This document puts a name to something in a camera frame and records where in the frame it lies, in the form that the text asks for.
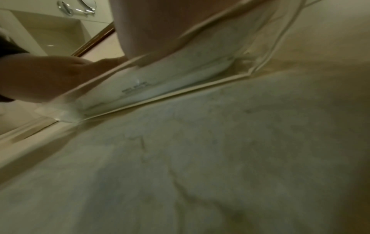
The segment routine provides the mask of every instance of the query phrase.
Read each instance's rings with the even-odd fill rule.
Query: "marble surface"
[[[369,233],[370,66],[272,62],[0,169],[0,232]]]

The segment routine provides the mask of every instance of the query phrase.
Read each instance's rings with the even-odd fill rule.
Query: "clear plastic bag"
[[[134,64],[153,54],[132,59],[37,112],[79,122],[168,97],[173,91],[249,76],[271,58],[304,5],[304,0],[240,1],[185,32],[177,41],[190,41],[164,59],[144,67]]]

